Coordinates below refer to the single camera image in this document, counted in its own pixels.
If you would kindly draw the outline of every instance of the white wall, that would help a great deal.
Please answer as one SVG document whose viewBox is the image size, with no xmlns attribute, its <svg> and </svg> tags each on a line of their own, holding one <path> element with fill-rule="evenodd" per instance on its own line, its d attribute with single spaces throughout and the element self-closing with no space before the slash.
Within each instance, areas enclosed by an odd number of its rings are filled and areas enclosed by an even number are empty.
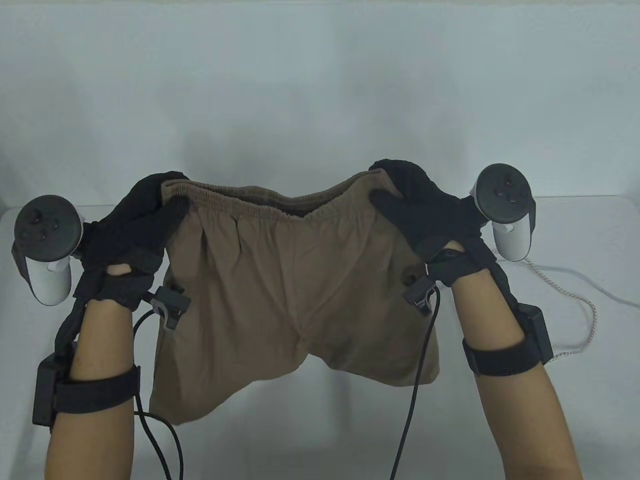
<svg viewBox="0 0 640 480">
<path fill-rule="evenodd" d="M 382 157 L 464 194 L 640 186 L 640 8 L 0 6 L 0 197 L 113 204 L 184 170 L 288 195 Z"/>
</svg>

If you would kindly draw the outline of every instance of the shorts waistband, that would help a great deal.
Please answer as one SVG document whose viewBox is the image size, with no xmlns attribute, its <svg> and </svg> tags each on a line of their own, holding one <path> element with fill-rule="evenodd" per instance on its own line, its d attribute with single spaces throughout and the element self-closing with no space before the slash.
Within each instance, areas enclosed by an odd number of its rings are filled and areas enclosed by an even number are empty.
<svg viewBox="0 0 640 480">
<path fill-rule="evenodd" d="M 362 212 L 372 209 L 369 192 L 384 189 L 399 195 L 384 170 L 360 172 L 330 189 L 311 195 L 289 197 L 262 187 L 225 187 L 191 180 L 163 183 L 163 201 L 184 195 L 197 207 L 224 212 L 231 216 L 254 216 L 265 220 L 304 221 Z M 297 216 L 287 211 L 308 212 Z"/>
</svg>

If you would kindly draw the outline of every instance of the cable clip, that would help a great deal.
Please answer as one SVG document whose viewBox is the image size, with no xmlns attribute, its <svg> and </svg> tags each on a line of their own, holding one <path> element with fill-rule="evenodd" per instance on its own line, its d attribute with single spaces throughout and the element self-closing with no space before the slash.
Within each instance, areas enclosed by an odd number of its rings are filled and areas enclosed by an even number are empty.
<svg viewBox="0 0 640 480">
<path fill-rule="evenodd" d="M 431 315 L 431 307 L 429 306 L 429 294 L 433 292 L 436 286 L 430 277 L 424 275 L 420 277 L 413 285 L 411 285 L 402 294 L 403 298 L 413 305 L 422 314 L 423 317 Z"/>
<path fill-rule="evenodd" d="M 158 287 L 156 293 L 147 292 L 143 297 L 164 320 L 164 327 L 174 331 L 178 326 L 180 317 L 187 311 L 191 304 L 191 298 L 182 295 L 184 289 L 177 285 L 171 287 Z"/>
</svg>

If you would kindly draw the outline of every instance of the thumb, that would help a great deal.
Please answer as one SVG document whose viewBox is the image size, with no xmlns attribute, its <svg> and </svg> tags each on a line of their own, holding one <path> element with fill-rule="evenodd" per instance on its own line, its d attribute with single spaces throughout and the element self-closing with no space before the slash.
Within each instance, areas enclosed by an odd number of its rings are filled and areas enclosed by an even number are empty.
<svg viewBox="0 0 640 480">
<path fill-rule="evenodd" d="M 404 215 L 407 205 L 387 190 L 372 190 L 369 201 L 384 217 L 396 224 Z"/>
</svg>

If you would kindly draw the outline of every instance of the hand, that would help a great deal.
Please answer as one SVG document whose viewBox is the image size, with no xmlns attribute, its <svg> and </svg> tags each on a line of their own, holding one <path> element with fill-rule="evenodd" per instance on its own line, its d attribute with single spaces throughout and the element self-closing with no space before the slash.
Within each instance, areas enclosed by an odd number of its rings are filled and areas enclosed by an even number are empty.
<svg viewBox="0 0 640 480">
<path fill-rule="evenodd" d="M 495 262 L 480 236 L 487 219 L 471 196 L 460 199 L 444 193 L 422 168 L 411 162 L 380 160 L 370 170 L 377 168 L 387 173 L 403 198 L 374 190 L 369 195 L 371 203 L 400 230 L 425 263 L 430 263 L 451 241 L 458 242 L 479 267 Z"/>
<path fill-rule="evenodd" d="M 84 224 L 78 248 L 84 273 L 76 298 L 115 300 L 130 310 L 138 307 L 162 264 L 167 241 L 189 210 L 189 200 L 179 196 L 163 206 L 161 184 L 185 178 L 179 172 L 150 175 L 103 220 Z"/>
</svg>

